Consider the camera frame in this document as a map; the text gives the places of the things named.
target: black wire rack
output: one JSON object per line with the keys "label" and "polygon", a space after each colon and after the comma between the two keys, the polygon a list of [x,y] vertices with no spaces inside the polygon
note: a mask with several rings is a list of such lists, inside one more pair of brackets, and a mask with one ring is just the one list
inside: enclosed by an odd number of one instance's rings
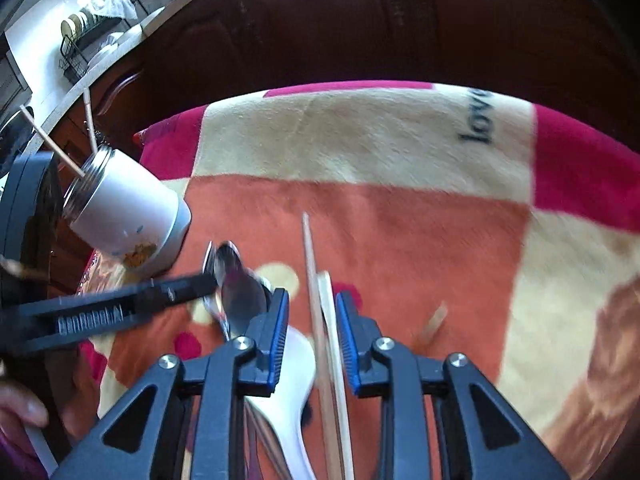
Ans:
{"label": "black wire rack", "polygon": [[[140,0],[129,1],[140,7],[147,16],[149,15],[148,10],[146,10],[146,7]],[[93,57],[94,53],[86,56],[86,49],[103,36],[106,36],[122,21],[127,24],[127,28],[132,27],[128,20],[123,20],[122,18],[96,16],[95,23],[91,27],[84,29],[78,36],[69,37],[65,34],[62,37],[62,43],[60,44],[60,56],[62,56],[62,58],[58,63],[58,67],[63,70],[65,77],[72,85],[80,81],[80,78],[86,74],[88,70],[89,59]]]}

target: wooden chopstick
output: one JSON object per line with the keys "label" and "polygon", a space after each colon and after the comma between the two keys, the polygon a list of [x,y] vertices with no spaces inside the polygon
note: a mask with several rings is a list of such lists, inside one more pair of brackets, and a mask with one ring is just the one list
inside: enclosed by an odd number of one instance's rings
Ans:
{"label": "wooden chopstick", "polygon": [[318,276],[314,245],[309,226],[309,215],[302,214],[302,235],[305,245],[306,286],[309,291],[311,323],[313,326],[316,354],[316,385],[320,395],[320,418],[322,419],[322,440],[324,441],[324,459],[328,480],[342,480],[340,449],[338,446],[338,430],[335,421],[334,394],[329,376],[329,363],[326,355],[324,323],[320,307]]}
{"label": "wooden chopstick", "polygon": [[62,162],[68,165],[69,169],[71,169],[79,178],[84,178],[84,171],[78,168],[78,165],[74,161],[72,161],[69,156],[65,152],[63,152],[55,142],[53,142],[53,139],[51,139],[40,126],[36,124],[35,119],[24,105],[20,105],[20,111],[24,115],[24,118],[29,121],[31,126],[33,126],[33,129],[36,130],[36,133],[40,136],[44,143],[49,146],[57,156],[60,157]]}
{"label": "wooden chopstick", "polygon": [[86,127],[89,129],[89,144],[91,151],[98,153],[98,143],[95,141],[94,115],[91,112],[91,94],[89,89],[82,90],[82,100],[84,101],[84,114],[86,115]]}
{"label": "wooden chopstick", "polygon": [[335,402],[338,407],[338,425],[340,427],[340,448],[342,450],[342,470],[345,480],[354,480],[353,452],[351,450],[351,431],[349,429],[349,415],[347,412],[347,395],[344,392],[344,377],[342,376],[342,359],[340,357],[340,342],[335,321],[334,291],[331,277],[324,270],[318,274],[318,289],[320,304],[329,335],[329,350],[334,372]]}

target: tablecloth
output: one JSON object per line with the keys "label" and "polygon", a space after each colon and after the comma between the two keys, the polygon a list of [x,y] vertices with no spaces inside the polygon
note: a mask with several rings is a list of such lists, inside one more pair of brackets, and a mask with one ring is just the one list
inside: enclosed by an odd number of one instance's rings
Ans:
{"label": "tablecloth", "polygon": [[[289,290],[290,323],[310,334],[306,210],[335,291],[350,290],[406,344],[444,304],[429,356],[468,354],[573,479],[588,478],[615,443],[640,396],[640,156],[631,150],[520,99],[390,81],[239,96],[142,138],[141,164],[193,214],[169,275],[199,271],[207,243],[230,239],[247,266]],[[96,254],[80,290],[127,279]],[[221,342],[201,301],[94,338],[85,350],[99,415],[160,355],[192,358]],[[318,413],[315,391],[311,405]],[[356,477],[368,479],[378,402],[350,397],[348,407]],[[318,416],[304,439],[325,478]]]}

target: wall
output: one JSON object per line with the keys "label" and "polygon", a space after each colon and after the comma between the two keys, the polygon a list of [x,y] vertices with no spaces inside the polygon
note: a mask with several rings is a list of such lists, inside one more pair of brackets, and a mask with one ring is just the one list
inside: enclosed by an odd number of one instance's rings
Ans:
{"label": "wall", "polygon": [[[142,0],[149,12],[169,0]],[[60,21],[79,10],[77,0],[39,0],[6,30],[6,38],[24,78],[33,91],[31,106],[42,124],[62,101],[71,84],[59,68]],[[126,30],[126,24],[120,25]]]}

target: silver screw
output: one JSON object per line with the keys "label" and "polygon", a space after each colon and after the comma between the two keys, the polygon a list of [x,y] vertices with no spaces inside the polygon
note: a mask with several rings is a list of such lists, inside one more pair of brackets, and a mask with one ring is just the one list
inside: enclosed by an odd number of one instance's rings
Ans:
{"label": "silver screw", "polygon": [[376,346],[380,350],[391,350],[394,346],[396,346],[396,343],[390,337],[379,337],[378,339],[376,339]]}
{"label": "silver screw", "polygon": [[246,337],[244,335],[241,335],[240,337],[236,337],[234,339],[234,346],[238,350],[246,350],[247,348],[249,348],[253,344],[254,344],[254,340],[251,339],[250,337]]}
{"label": "silver screw", "polygon": [[466,366],[466,364],[469,362],[469,359],[464,354],[455,353],[449,356],[449,362],[456,368],[462,368],[463,366]]}
{"label": "silver screw", "polygon": [[158,359],[158,364],[161,368],[165,370],[171,370],[171,368],[175,368],[175,366],[180,362],[178,356],[173,354],[165,354],[161,358]]}

